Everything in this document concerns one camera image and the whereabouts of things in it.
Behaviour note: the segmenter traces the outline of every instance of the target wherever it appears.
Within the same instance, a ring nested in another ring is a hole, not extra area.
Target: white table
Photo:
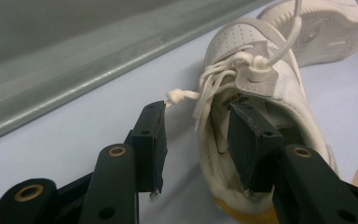
[[[255,17],[262,8],[246,16]],[[92,172],[105,146],[122,143],[142,108],[168,90],[197,89],[214,30],[0,138],[0,197],[29,178],[60,188]],[[358,167],[358,52],[300,69],[310,107],[334,149],[343,180]],[[156,202],[140,195],[141,223],[235,223],[213,203],[200,172],[194,102],[166,113],[168,155]]]

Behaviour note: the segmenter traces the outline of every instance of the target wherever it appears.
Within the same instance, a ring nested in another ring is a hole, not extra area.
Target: white shoe sole
[[[267,21],[284,37],[293,27],[295,1],[284,1],[264,9],[258,19]],[[292,46],[298,65],[331,63],[358,50],[358,5],[328,0],[303,0],[303,26]]]

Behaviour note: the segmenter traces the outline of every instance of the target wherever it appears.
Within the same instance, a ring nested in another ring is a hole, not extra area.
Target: gray panel
[[[0,1],[0,136],[268,1]]]

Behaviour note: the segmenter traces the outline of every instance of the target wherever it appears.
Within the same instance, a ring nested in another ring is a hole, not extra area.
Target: sneaker
[[[300,28],[297,16],[286,41],[267,22],[234,21],[216,34],[207,49],[200,92],[174,90],[167,94],[167,107],[185,98],[198,100],[193,117],[201,170],[216,203],[239,222],[276,223],[277,219],[272,194],[244,189],[227,151],[230,103],[251,105],[285,140],[317,150],[337,170],[332,151],[310,112],[290,50]]]
[[[264,9],[258,19],[271,24],[284,37],[290,34],[295,1],[281,1]],[[303,26],[292,50],[298,65],[331,63],[358,50],[358,1],[304,0]]]

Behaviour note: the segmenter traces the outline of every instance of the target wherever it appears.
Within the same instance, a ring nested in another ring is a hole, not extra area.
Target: white surface
[[[248,16],[255,17],[258,9]],[[217,30],[140,66],[0,138],[0,197],[33,177],[60,188],[92,172],[100,150],[122,143],[142,108],[165,92],[195,91],[204,54]],[[344,180],[358,167],[358,52],[338,62],[300,69],[310,106],[336,153]],[[191,118],[194,102],[166,113],[168,155],[158,201],[140,195],[141,223],[235,223],[213,203],[198,165]]]

